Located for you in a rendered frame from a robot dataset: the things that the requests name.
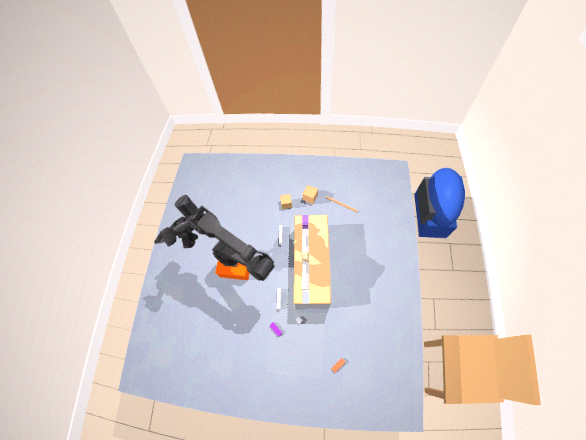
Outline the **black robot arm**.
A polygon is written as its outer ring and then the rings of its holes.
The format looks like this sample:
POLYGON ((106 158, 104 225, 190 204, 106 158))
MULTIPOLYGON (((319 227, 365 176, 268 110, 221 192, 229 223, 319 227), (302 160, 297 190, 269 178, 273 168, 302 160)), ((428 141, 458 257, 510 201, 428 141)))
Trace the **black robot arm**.
MULTIPOLYGON (((192 230, 209 238, 218 239, 218 244, 212 248, 212 251, 214 257, 223 266, 237 267, 236 265, 240 263, 246 266, 247 270, 259 281, 264 281, 274 269, 274 261, 266 253, 258 252, 254 247, 245 244, 224 229, 215 214, 202 205, 198 208, 187 195, 178 198, 175 207, 187 218, 192 230), (253 257, 256 253, 262 256, 253 257)), ((198 235, 186 232, 179 234, 178 237, 182 238, 183 247, 186 249, 193 247, 198 235)))

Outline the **small purple block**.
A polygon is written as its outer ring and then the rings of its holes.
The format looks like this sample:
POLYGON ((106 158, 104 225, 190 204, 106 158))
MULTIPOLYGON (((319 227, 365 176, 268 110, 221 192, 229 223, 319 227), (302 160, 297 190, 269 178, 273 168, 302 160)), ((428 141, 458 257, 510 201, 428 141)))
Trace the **small purple block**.
POLYGON ((278 337, 282 334, 282 332, 280 331, 280 329, 277 327, 277 325, 273 322, 272 324, 269 325, 272 330, 275 331, 275 333, 278 335, 278 337))

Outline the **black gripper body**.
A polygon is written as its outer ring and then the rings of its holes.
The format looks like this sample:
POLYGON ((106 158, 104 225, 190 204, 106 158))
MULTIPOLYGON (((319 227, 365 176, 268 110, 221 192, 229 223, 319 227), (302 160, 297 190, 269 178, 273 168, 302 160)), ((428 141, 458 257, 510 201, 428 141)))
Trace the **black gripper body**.
POLYGON ((191 233, 193 231, 190 225, 188 224, 187 218, 183 216, 177 219, 177 221, 173 224, 173 229, 174 231, 171 228, 162 229, 160 231, 162 239, 168 247, 176 243, 177 235, 186 232, 191 233))

